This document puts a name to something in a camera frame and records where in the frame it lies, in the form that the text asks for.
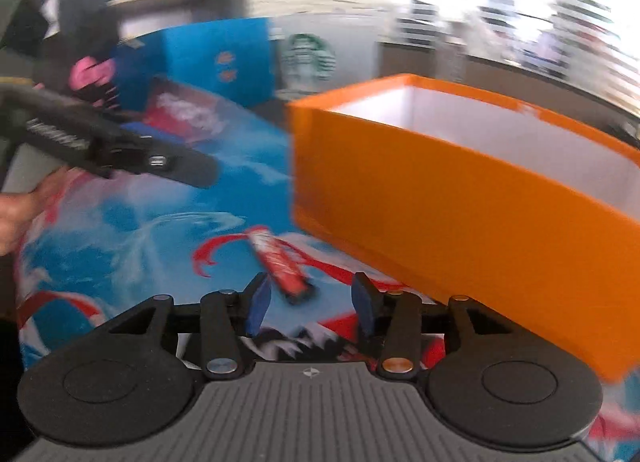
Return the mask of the person left hand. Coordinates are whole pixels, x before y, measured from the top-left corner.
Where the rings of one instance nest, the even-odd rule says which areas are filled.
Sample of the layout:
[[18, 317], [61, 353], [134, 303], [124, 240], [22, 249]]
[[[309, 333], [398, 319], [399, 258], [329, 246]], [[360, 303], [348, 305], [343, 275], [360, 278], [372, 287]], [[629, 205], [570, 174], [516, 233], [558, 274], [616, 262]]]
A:
[[68, 169], [49, 174], [29, 193], [2, 193], [0, 201], [1, 255], [13, 252], [30, 223], [54, 202], [64, 186]]

